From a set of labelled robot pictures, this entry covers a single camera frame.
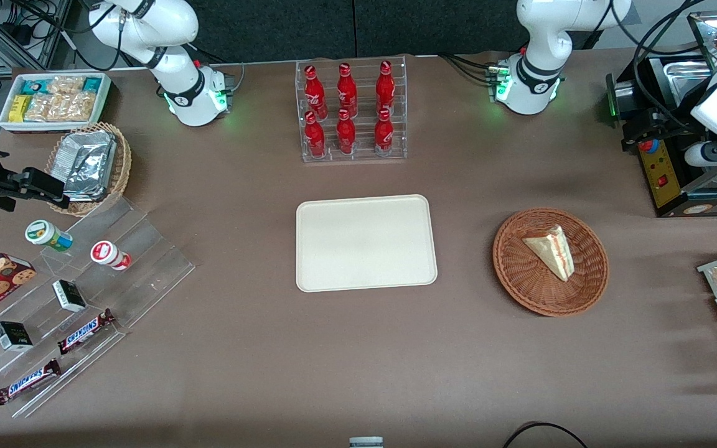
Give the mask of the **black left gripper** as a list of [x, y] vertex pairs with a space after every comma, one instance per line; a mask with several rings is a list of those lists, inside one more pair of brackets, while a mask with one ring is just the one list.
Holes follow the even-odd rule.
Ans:
[[705, 138], [705, 126], [691, 115], [697, 103], [681, 103], [674, 110], [664, 104], [651, 104], [655, 113], [657, 130], [652, 119], [630, 119], [621, 126], [621, 150], [629, 153], [651, 151], [654, 140], [659, 141], [659, 151], [683, 153], [695, 140]]

